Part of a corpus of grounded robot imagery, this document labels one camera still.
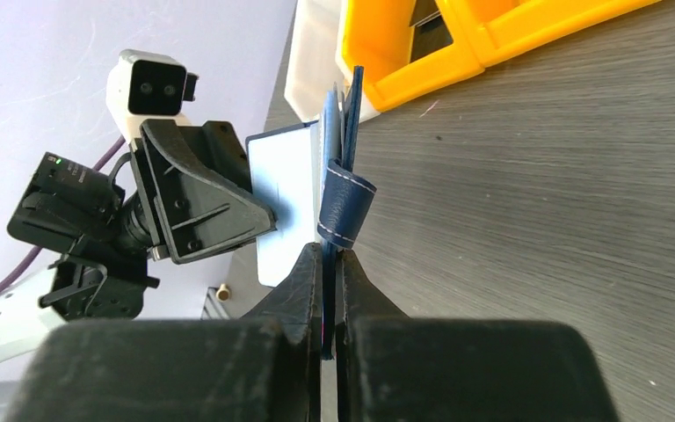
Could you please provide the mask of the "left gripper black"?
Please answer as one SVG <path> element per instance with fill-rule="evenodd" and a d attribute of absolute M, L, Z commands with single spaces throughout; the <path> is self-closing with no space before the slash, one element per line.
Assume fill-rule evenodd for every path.
<path fill-rule="evenodd" d="M 238 249 L 275 229 L 272 208 L 253 194 L 248 158 L 228 121 L 140 125 L 139 164 L 162 243 L 179 265 Z M 133 155 L 103 173 L 46 153 L 8 225 L 10 236 L 59 258 L 50 291 L 38 304 L 66 321 L 133 319 L 144 294 L 152 236 L 142 201 L 127 196 L 117 174 Z"/>

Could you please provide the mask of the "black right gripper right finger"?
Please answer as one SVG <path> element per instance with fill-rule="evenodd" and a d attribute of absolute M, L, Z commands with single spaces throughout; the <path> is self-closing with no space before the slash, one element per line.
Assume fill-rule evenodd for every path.
<path fill-rule="evenodd" d="M 342 421 L 616 421 L 588 342 L 541 320 L 411 317 L 336 262 Z"/>

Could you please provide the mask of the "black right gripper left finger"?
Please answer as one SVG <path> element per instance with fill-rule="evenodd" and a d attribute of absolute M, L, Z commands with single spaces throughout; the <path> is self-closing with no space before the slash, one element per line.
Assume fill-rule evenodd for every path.
<path fill-rule="evenodd" d="M 9 421 L 317 421 L 322 250 L 237 319 L 92 319 L 53 331 Z"/>

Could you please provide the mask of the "blue leather card holder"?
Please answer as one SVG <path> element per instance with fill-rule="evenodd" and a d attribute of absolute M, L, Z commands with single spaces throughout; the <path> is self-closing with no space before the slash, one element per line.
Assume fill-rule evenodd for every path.
<path fill-rule="evenodd" d="M 347 93 L 328 91 L 312 121 L 249 136 L 246 152 L 256 198 L 272 208 L 275 230 L 256 241 L 260 284 L 278 286 L 305 244 L 321 247 L 317 276 L 323 299 L 321 352 L 335 357 L 337 254 L 350 250 L 376 195 L 376 186 L 354 173 L 364 69 L 354 68 Z"/>

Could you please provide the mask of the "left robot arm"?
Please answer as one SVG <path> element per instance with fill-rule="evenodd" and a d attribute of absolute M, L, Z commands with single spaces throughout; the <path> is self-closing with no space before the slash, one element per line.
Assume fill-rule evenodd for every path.
<path fill-rule="evenodd" d="M 133 194 L 117 182 L 124 166 Z M 0 363 L 37 349 L 64 324 L 137 317 L 145 293 L 159 286 L 150 260 L 189 264 L 250 244 L 274 225 L 227 121 L 145 120 L 108 173 L 46 153 L 7 229 L 58 259 L 0 294 Z"/>

